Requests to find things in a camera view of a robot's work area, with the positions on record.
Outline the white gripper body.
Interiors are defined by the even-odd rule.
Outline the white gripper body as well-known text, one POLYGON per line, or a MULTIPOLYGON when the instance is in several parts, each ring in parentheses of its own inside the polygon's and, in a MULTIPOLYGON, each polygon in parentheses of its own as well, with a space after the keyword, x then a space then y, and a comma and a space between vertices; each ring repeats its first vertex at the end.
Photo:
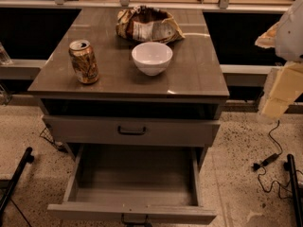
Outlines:
POLYGON ((276 30, 276 55, 303 62, 303 0, 295 0, 281 16, 276 30))

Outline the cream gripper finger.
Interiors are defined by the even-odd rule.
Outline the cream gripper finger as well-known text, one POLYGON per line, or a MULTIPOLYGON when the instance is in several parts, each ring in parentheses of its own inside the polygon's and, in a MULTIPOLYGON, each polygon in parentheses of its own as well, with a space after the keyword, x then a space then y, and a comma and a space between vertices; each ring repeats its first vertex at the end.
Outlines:
POLYGON ((272 25, 266 32, 258 36, 255 41, 255 45, 261 48, 274 48, 276 44, 276 32, 278 23, 272 25))
POLYGON ((265 83, 259 105, 261 120, 278 120, 303 94, 303 62, 287 61, 274 68, 265 83))

